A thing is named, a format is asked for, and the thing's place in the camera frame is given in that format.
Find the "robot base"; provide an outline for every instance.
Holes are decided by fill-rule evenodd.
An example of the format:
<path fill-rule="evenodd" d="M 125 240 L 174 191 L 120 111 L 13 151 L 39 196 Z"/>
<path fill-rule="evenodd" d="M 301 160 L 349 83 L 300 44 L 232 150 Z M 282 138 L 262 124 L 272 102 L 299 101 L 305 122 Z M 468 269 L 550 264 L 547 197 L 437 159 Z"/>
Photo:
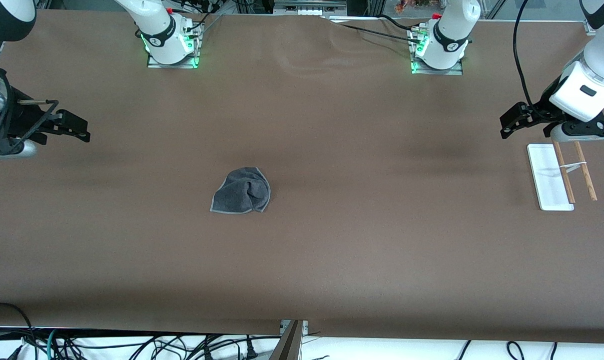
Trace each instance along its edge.
<path fill-rule="evenodd" d="M 424 41 L 426 35 L 423 33 L 423 29 L 425 29 L 426 24 L 420 24 L 419 31 L 413 32 L 411 30 L 407 30 L 406 34 L 409 39 L 418 39 L 419 41 Z M 426 74 L 426 75 L 462 75 L 462 61 L 457 60 L 457 63 L 452 68 L 447 68 L 445 70 L 439 70 L 437 68 L 432 68 L 428 66 L 423 59 L 418 57 L 415 53 L 420 47 L 419 43 L 409 42 L 409 51 L 411 53 L 411 73 L 412 74 Z"/>
<path fill-rule="evenodd" d="M 186 27 L 191 28 L 193 26 L 193 21 L 190 18 L 186 18 Z M 185 43 L 189 48 L 194 48 L 195 50 L 188 54 L 184 59 L 175 64 L 162 64 L 157 62 L 151 56 L 148 48 L 146 48 L 146 52 L 149 53 L 148 60 L 146 61 L 146 67 L 151 69 L 197 69 L 199 67 L 199 55 L 202 49 L 202 40 L 204 34 L 204 28 L 206 23 L 202 23 L 195 29 L 187 32 L 185 35 L 190 37 L 190 39 L 185 39 Z"/>

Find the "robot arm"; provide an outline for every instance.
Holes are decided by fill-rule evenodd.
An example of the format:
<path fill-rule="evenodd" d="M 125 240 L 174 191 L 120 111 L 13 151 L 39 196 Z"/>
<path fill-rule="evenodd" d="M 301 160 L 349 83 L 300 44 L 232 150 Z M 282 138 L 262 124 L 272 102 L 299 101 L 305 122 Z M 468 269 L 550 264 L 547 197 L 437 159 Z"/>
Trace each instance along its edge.
<path fill-rule="evenodd" d="M 0 42 L 25 38 L 35 21 L 33 0 L 0 0 Z M 33 100 L 12 87 L 0 68 L 0 158 L 31 157 L 37 152 L 35 143 L 46 145 L 45 133 L 89 142 L 86 120 L 67 110 L 53 113 L 58 104 L 57 100 Z"/>
<path fill-rule="evenodd" d="M 434 69 L 452 68 L 464 57 L 468 35 L 480 19 L 477 0 L 451 0 L 439 19 L 426 23 L 428 39 L 416 55 Z"/>
<path fill-rule="evenodd" d="M 565 66 L 562 74 L 530 107 L 519 102 L 500 117 L 503 139 L 514 131 L 549 123 L 554 141 L 604 140 L 604 0 L 580 6 L 596 36 Z"/>
<path fill-rule="evenodd" d="M 161 0 L 115 0 L 135 21 L 146 49 L 161 64 L 175 64 L 194 51 L 186 39 L 192 35 L 192 20 L 167 12 Z"/>

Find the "cloth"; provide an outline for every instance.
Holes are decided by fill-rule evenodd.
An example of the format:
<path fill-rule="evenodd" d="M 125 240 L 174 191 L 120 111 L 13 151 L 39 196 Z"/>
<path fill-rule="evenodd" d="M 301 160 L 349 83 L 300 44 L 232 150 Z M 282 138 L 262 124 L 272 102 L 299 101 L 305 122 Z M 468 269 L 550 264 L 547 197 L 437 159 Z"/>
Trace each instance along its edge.
<path fill-rule="evenodd" d="M 256 167 L 231 171 L 222 186 L 213 195 L 211 212 L 246 214 L 255 210 L 264 212 L 270 200 L 270 185 Z"/>

